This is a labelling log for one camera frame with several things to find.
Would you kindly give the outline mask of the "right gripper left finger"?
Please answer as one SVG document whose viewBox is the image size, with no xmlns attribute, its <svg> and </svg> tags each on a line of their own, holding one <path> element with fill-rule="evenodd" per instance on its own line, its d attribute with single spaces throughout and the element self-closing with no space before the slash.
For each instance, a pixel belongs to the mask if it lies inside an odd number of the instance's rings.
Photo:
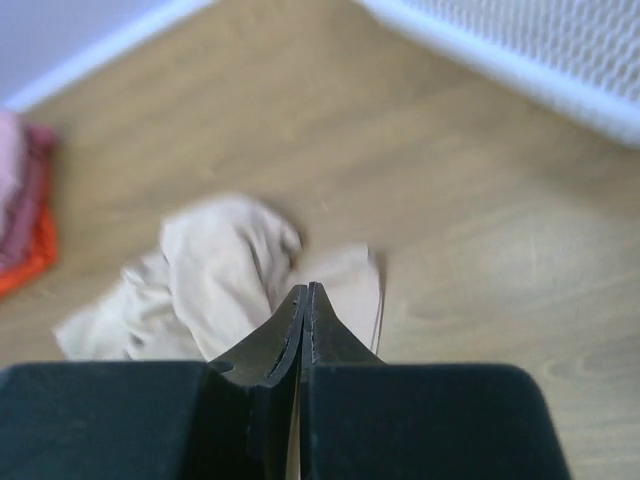
<svg viewBox="0 0 640 480">
<path fill-rule="evenodd" d="M 295 286 L 259 328 L 207 364 L 189 435 L 191 479 L 283 479 L 306 288 Z"/>
</svg>

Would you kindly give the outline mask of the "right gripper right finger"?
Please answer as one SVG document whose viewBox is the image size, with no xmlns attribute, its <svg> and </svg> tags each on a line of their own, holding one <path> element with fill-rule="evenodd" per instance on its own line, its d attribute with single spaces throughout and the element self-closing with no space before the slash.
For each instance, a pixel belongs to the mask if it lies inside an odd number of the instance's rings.
<svg viewBox="0 0 640 480">
<path fill-rule="evenodd" d="M 321 364 L 382 365 L 338 318 L 324 286 L 311 282 L 307 288 L 301 337 L 299 373 L 300 475 L 311 479 L 311 430 L 309 379 L 313 367 Z"/>
</svg>

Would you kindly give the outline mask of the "beige t-shirt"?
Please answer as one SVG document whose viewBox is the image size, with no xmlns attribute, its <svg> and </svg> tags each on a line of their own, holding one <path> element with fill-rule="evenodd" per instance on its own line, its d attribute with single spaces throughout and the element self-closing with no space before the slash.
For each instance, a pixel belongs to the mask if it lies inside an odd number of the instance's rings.
<svg viewBox="0 0 640 480">
<path fill-rule="evenodd" d="M 258 200 L 227 195 L 166 217 L 157 246 L 54 331 L 70 360 L 212 360 L 264 324 L 298 284 L 321 283 L 338 318 L 379 343 L 381 275 L 351 244 L 312 259 L 294 225 Z"/>
</svg>

